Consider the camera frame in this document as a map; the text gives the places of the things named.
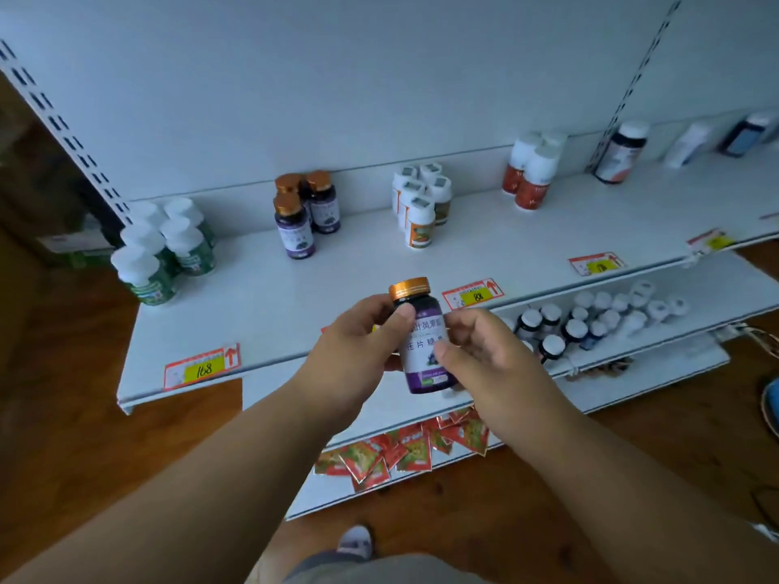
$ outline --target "person's left arm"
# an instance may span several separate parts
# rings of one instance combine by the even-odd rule
[[[6,582],[243,582],[327,442],[400,370],[415,312],[391,313],[360,301],[288,383]]]

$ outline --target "shoe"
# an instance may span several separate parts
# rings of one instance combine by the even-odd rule
[[[363,525],[353,526],[338,541],[338,553],[359,555],[368,560],[373,556],[373,539]]]

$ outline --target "person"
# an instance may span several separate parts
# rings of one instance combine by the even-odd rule
[[[393,312],[388,295],[360,301],[288,383],[6,582],[243,582],[320,451],[383,373],[400,370],[393,352],[414,316],[411,304]],[[466,309],[445,320],[451,342],[435,344],[439,362],[622,582],[743,584],[779,574],[779,546],[580,413],[495,315]],[[482,582],[426,555],[360,561],[369,546],[365,531],[352,530],[340,560],[304,562],[287,582]]]

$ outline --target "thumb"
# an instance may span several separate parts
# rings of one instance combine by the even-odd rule
[[[453,343],[446,341],[437,342],[433,347],[433,352],[438,362],[457,377],[457,381],[462,383],[469,392],[471,389],[478,390],[482,384],[488,383],[486,375],[489,373],[489,369],[459,346],[454,346]]]
[[[384,362],[397,350],[408,333],[414,327],[417,311],[410,303],[404,303],[393,311],[384,324],[374,333],[368,336],[368,342],[372,344],[372,352]]]

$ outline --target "brown floor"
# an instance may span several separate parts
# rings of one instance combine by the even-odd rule
[[[779,278],[779,245],[743,253]],[[0,380],[0,578],[239,412],[240,384],[230,382],[124,416],[115,391],[135,310],[110,273],[58,271],[47,281]],[[779,332],[779,313],[754,323]],[[756,521],[750,494],[779,487],[779,442],[757,408],[779,361],[747,339],[727,350],[731,364],[596,417]],[[779,518],[779,495],[764,501]],[[261,581],[278,582],[356,522],[373,527],[382,554],[426,551],[497,582],[611,580],[545,485],[500,449],[282,525],[260,561]]]

